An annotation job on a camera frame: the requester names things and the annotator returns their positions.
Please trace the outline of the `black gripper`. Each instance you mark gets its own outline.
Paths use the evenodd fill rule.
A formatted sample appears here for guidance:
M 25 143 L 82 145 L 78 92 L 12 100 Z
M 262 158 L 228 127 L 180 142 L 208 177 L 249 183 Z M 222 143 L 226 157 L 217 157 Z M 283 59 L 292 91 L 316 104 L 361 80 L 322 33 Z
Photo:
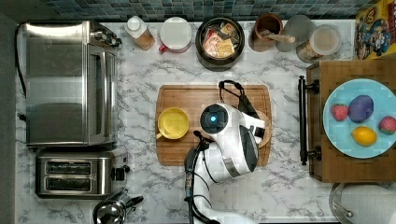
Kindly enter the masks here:
M 258 113 L 256 112 L 253 105 L 251 104 L 251 102 L 249 101 L 249 99 L 246 97 L 245 94 L 241 94 L 239 96 L 238 109 L 255 119 L 260 118 Z M 260 138 L 263 138 L 264 134 L 265 134 L 264 128 L 258 128 L 254 133 L 255 136 L 260 137 Z

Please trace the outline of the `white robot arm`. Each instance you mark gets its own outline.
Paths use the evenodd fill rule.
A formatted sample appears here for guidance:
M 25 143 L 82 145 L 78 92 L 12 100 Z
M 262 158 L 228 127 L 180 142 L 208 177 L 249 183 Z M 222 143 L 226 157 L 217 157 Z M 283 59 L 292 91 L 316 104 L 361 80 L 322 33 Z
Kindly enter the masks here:
M 242 94 L 237 107 L 224 103 L 206 107 L 200 125 L 202 130 L 194 133 L 199 144 L 189 151 L 184 161 L 190 224 L 256 224 L 249 217 L 214 209 L 209 188 L 254 171 L 265 121 Z

